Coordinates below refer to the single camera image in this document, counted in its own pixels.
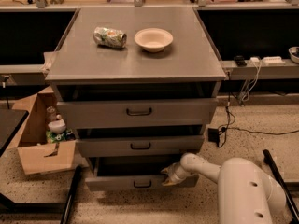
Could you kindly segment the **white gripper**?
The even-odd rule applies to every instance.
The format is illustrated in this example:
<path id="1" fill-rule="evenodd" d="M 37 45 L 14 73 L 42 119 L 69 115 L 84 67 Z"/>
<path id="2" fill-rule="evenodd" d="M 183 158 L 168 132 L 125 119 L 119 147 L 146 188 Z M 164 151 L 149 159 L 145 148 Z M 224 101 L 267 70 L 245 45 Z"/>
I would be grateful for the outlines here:
<path id="1" fill-rule="evenodd" d="M 182 183 L 191 173 L 186 171 L 180 163 L 176 162 L 161 170 L 161 174 L 168 175 L 168 178 L 162 183 L 163 186 L 169 187 Z"/>

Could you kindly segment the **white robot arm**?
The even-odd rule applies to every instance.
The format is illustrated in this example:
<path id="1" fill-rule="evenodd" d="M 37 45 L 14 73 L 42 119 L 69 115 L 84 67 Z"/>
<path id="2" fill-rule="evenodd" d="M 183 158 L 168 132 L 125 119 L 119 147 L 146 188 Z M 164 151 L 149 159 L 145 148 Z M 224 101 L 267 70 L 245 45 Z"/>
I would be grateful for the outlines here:
<path id="1" fill-rule="evenodd" d="M 273 224 L 272 214 L 286 205 L 281 185 L 256 164 L 242 158 L 217 165 L 186 153 L 161 173 L 167 175 L 164 186 L 180 184 L 194 175 L 216 183 L 220 224 Z"/>

